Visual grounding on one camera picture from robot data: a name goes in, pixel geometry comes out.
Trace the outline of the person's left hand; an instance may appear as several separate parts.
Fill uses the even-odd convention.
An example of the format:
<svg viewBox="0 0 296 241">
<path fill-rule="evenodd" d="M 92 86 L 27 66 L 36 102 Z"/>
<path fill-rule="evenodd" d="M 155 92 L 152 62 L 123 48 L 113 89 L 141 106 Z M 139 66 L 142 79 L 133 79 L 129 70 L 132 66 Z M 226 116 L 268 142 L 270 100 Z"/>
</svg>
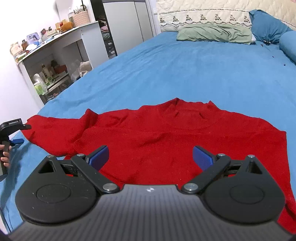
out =
<svg viewBox="0 0 296 241">
<path fill-rule="evenodd" d="M 10 168 L 10 151 L 12 149 L 11 146 L 9 146 L 9 150 L 7 152 L 4 151 L 5 146 L 4 145 L 0 145 L 0 151 L 3 154 L 3 156 L 1 157 L 1 162 L 3 163 L 3 165 L 7 168 Z"/>
</svg>

